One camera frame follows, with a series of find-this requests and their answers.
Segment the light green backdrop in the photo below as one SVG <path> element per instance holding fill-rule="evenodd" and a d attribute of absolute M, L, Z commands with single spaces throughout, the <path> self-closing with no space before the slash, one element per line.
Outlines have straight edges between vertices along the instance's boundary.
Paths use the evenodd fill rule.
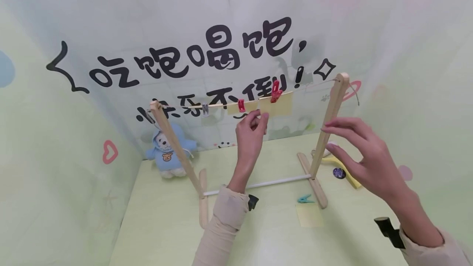
<path fill-rule="evenodd" d="M 0 35 L 15 66 L 0 87 L 0 265 L 108 265 L 140 154 L 46 71 L 50 60 L 1 1 Z M 118 151 L 109 164 L 107 140 Z"/>
<path fill-rule="evenodd" d="M 473 8 L 407 48 L 361 109 L 433 222 L 473 248 Z"/>

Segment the plush toy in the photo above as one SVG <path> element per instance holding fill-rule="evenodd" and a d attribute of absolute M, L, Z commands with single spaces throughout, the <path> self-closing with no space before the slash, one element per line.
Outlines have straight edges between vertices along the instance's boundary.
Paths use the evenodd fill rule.
<path fill-rule="evenodd" d="M 191 155 L 191 151 L 197 149 L 197 142 L 186 139 L 184 137 L 183 130 L 177 124 L 171 123 L 171 127 L 172 130 L 174 130 L 181 147 L 186 152 L 187 157 L 189 157 Z M 154 148 L 146 151 L 146 158 L 149 160 L 156 160 L 156 166 L 158 167 L 161 176 L 163 178 L 185 176 L 186 171 L 182 167 L 181 162 L 177 158 L 177 154 L 172 149 L 168 139 L 161 130 L 156 129 L 156 131 L 153 133 L 152 142 Z"/>

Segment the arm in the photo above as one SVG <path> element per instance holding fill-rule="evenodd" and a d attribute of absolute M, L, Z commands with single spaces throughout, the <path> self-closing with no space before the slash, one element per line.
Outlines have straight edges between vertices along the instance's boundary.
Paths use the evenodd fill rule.
<path fill-rule="evenodd" d="M 195 253 L 193 266 L 227 265 L 234 238 L 248 212 L 249 197 L 245 187 L 250 178 L 268 125 L 268 114 L 258 118 L 251 111 L 236 127 L 238 161 L 227 187 L 222 187 L 215 201 L 214 215 L 208 223 Z"/>
<path fill-rule="evenodd" d="M 417 194 L 404 182 L 386 143 L 369 126 L 361 119 L 337 117 L 321 130 L 347 139 L 360 150 L 363 160 L 357 163 L 342 148 L 327 145 L 351 175 L 396 214 L 406 247 L 402 253 L 410 266 L 471 265 L 457 242 L 433 225 Z"/>

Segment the yellow paper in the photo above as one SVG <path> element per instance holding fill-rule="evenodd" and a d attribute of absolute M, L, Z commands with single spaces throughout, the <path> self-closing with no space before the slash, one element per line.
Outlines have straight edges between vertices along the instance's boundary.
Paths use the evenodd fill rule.
<path fill-rule="evenodd" d="M 259 99 L 261 113 L 269 113 L 270 117 L 292 115 L 292 94 L 282 94 L 276 103 L 271 103 L 271 97 Z"/>
<path fill-rule="evenodd" d="M 316 228 L 324 226 L 318 204 L 296 204 L 296 211 L 301 227 Z"/>
<path fill-rule="evenodd" d="M 258 101 L 248 101 L 245 102 L 245 112 L 248 113 L 250 111 L 258 109 Z M 238 104 L 227 105 L 227 114 L 234 115 L 239 114 L 240 109 L 238 108 Z"/>

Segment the exclamation mark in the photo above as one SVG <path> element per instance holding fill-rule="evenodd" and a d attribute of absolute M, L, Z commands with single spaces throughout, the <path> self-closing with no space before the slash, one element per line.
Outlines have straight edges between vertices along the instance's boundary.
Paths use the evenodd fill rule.
<path fill-rule="evenodd" d="M 297 73 L 296 73 L 296 85 L 294 86 L 294 88 L 298 89 L 299 86 L 301 86 L 299 84 L 299 82 L 301 82 L 302 80 L 302 74 L 304 73 L 304 67 L 299 67 L 299 69 L 297 69 Z"/>

